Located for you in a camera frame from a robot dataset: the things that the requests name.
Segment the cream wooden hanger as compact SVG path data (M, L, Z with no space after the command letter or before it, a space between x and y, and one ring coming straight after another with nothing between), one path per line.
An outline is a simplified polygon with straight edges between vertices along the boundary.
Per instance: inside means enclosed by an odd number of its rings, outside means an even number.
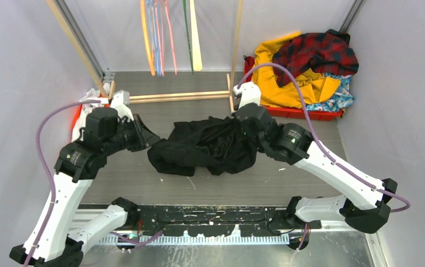
M192 64L193 70L199 72L202 70L202 56L199 41L199 31L197 27L197 16L195 10L195 1L189 1L190 20L191 20L191 49L192 49Z

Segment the black pleated skirt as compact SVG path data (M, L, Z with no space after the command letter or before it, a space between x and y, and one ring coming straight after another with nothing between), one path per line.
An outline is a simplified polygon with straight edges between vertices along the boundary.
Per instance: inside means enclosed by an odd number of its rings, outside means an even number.
M198 167L219 176L237 174L256 162L257 150L235 118L174 122L167 139L151 146L147 157L162 174L193 176Z

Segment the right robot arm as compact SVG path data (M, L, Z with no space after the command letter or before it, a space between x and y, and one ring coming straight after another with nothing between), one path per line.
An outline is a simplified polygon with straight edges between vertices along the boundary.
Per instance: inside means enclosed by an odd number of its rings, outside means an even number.
M307 171L339 191L334 197L292 197L284 211L291 228L331 220L373 234L388 222L388 202L398 186L394 180L363 173L331 152L307 129L295 123L277 123L265 107L255 103L238 109L233 117L258 152Z

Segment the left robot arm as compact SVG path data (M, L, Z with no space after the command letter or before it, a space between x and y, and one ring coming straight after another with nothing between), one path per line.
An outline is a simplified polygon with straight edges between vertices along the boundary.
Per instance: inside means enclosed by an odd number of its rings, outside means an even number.
M109 156L123 150L142 151L159 140L127 107L94 109L87 115L79 138L60 150L41 216L29 238L13 247L9 257L24 266L79 266L83 256L110 232L135 228L140 211L123 197L83 227L70 230L70 225Z

